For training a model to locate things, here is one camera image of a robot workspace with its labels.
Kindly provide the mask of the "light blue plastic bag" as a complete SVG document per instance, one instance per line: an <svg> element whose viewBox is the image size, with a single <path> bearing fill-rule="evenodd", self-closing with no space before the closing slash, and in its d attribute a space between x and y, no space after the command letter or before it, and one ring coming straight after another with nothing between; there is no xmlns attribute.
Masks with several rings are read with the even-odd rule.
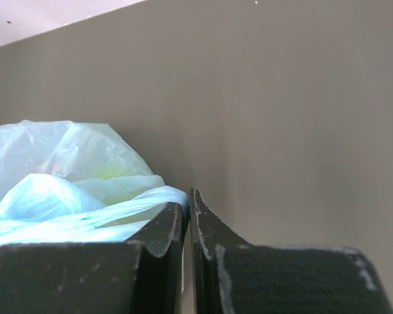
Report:
<svg viewBox="0 0 393 314"><path fill-rule="evenodd" d="M107 124L0 126L0 246L124 241L168 203L189 212L186 193Z"/></svg>

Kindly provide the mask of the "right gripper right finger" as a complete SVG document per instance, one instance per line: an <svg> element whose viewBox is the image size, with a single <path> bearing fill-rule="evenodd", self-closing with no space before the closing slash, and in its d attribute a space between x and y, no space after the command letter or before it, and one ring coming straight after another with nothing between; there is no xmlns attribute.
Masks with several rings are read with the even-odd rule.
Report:
<svg viewBox="0 0 393 314"><path fill-rule="evenodd" d="M189 194L197 313L392 313L373 264L335 246L253 245Z"/></svg>

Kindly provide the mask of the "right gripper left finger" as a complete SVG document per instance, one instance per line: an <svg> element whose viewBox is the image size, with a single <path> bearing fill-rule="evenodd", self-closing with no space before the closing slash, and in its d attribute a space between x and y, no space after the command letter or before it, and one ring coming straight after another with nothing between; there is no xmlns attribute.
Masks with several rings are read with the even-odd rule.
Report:
<svg viewBox="0 0 393 314"><path fill-rule="evenodd" d="M161 212L120 243L0 247L0 313L179 313L187 218Z"/></svg>

